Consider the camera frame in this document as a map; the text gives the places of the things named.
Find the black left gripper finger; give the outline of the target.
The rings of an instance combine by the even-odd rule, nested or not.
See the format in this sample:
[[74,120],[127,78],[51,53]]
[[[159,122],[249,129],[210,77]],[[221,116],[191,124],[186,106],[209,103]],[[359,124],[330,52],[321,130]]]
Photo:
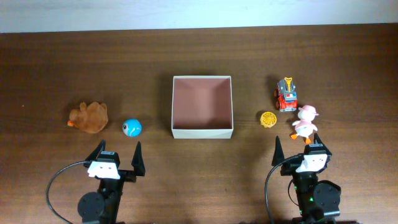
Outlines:
[[142,157],[142,146],[140,141],[137,142],[131,165],[133,166],[133,172],[135,176],[145,176],[146,168]]
[[90,153],[90,155],[85,159],[85,162],[95,161],[102,151],[105,150],[106,141],[101,140],[98,146]]

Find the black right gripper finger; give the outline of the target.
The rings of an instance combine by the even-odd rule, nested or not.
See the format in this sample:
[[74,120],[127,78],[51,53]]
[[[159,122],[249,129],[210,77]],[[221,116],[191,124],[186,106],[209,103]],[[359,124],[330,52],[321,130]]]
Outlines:
[[272,158],[272,166],[276,166],[277,164],[280,164],[283,162],[285,159],[284,157],[284,152],[282,149],[282,145],[280,143],[280,138],[278,136],[275,137],[275,149],[274,149],[274,155]]
[[314,134],[314,141],[316,144],[318,144],[320,146],[320,148],[326,152],[326,154],[328,156],[331,156],[332,153],[330,152],[330,150],[325,146],[325,144],[322,142],[322,140],[320,139],[319,135],[317,133]]

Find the pink white duck toy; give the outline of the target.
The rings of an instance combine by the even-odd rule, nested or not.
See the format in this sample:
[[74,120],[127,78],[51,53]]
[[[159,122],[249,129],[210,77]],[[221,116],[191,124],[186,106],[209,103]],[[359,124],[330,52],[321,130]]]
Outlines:
[[318,128],[312,123],[319,114],[314,106],[304,105],[298,109],[298,120],[292,123],[295,132],[290,135],[291,139],[297,139],[299,136],[304,138],[305,144],[310,144],[309,136],[318,131]]

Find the brown plush toy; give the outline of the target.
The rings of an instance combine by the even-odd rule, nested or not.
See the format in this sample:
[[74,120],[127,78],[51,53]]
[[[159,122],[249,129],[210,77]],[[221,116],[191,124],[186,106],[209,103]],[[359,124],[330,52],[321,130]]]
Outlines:
[[108,108],[105,103],[94,101],[87,105],[80,103],[78,109],[72,109],[67,125],[80,131],[96,134],[108,123]]

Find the yellow round toy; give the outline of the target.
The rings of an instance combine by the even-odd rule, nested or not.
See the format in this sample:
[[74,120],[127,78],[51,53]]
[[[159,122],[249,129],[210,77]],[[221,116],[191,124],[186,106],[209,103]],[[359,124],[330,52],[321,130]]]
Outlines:
[[271,128],[273,127],[276,122],[277,122],[277,117],[274,113],[270,111],[266,111],[263,114],[261,114],[260,117],[260,124],[265,127],[265,128]]

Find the red grey toy truck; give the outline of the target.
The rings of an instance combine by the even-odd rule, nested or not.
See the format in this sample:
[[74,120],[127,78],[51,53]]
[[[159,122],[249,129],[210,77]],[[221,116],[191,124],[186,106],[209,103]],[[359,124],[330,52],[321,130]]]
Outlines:
[[285,77],[277,83],[277,88],[274,90],[276,98],[276,108],[280,112],[295,111],[297,109],[297,92],[296,86],[292,78]]

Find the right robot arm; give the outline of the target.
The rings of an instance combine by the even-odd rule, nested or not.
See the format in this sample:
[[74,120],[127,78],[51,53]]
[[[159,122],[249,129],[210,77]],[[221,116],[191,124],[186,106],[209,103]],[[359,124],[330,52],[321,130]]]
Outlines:
[[297,196],[300,216],[292,223],[335,223],[340,215],[341,187],[329,180],[319,180],[318,174],[327,168],[332,153],[314,134],[314,143],[305,146],[304,152],[285,158],[279,137],[270,174],[280,167],[282,176],[291,176]]

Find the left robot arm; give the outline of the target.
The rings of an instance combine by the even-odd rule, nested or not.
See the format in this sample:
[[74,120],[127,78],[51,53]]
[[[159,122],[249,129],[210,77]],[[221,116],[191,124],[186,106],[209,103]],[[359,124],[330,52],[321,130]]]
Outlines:
[[132,170],[120,169],[118,153],[106,151],[105,147],[106,141],[102,140],[83,163],[88,176],[99,180],[97,191],[84,194],[78,202],[83,223],[116,223],[124,184],[135,183],[138,177],[146,174],[140,142],[132,157]]

